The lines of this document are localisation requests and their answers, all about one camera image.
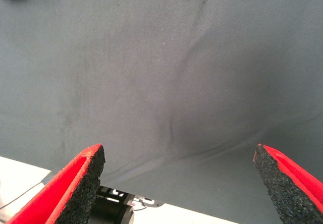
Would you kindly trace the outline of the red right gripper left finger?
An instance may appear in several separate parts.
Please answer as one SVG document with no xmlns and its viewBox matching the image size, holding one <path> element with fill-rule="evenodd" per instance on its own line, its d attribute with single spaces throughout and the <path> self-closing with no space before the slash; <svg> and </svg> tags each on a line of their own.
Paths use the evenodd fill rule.
<svg viewBox="0 0 323 224">
<path fill-rule="evenodd" d="M 101 144 L 82 150 L 8 223 L 88 223 L 104 163 Z"/>
</svg>

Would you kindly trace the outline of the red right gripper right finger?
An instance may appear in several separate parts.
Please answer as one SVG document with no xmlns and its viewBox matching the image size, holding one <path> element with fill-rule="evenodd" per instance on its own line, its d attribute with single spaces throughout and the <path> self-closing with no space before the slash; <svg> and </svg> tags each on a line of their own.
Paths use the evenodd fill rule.
<svg viewBox="0 0 323 224">
<path fill-rule="evenodd" d="M 320 180 L 267 145 L 257 145 L 253 163 L 283 223 L 322 223 Z"/>
</svg>

